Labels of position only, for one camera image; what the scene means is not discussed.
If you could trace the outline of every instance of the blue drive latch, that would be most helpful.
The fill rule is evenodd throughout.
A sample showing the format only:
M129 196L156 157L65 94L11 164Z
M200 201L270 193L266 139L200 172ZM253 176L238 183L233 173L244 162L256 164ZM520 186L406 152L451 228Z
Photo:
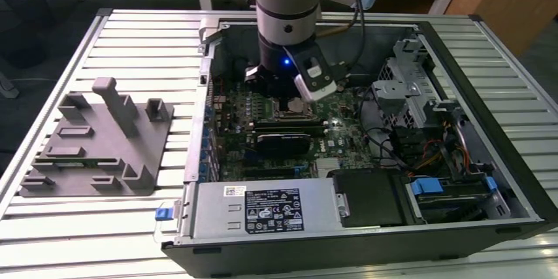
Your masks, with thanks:
M169 220L173 220L173 208L157 208L154 210L154 221L156 222L166 222Z
M484 178L484 182L485 182L485 185L488 186L489 192L497 191L497 184L491 176L487 176Z
M413 195L441 193L443 188L436 178L417 178L410 182Z

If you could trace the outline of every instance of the power supply label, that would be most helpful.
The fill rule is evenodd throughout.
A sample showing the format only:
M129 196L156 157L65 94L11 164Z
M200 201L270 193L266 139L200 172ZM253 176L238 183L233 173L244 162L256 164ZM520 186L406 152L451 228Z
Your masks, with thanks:
M245 232L252 234L304 230L297 189L245 191Z

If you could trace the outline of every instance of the red cable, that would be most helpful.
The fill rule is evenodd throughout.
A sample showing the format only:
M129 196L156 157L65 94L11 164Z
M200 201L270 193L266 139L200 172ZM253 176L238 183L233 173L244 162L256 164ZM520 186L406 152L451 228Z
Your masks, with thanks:
M432 143L440 142L440 140L429 140L428 142L425 142L424 148L423 148L423 154L421 154L421 159L425 158L425 150L428 149L428 145Z

